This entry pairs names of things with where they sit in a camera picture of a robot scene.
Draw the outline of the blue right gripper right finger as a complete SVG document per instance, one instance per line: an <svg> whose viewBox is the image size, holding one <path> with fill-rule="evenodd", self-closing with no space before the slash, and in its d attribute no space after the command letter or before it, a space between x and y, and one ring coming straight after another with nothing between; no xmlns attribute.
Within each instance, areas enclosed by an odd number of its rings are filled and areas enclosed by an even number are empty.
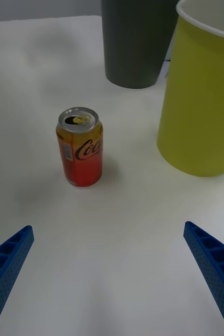
<svg viewBox="0 0 224 336"><path fill-rule="evenodd" d="M224 244L190 221L184 239L224 319Z"/></svg>

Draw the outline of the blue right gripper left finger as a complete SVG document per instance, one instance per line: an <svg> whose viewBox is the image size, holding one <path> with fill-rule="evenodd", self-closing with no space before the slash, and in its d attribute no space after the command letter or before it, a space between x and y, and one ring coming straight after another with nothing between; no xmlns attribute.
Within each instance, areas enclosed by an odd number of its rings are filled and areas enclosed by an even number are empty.
<svg viewBox="0 0 224 336"><path fill-rule="evenodd" d="M28 225L0 245L0 315L33 242Z"/></svg>

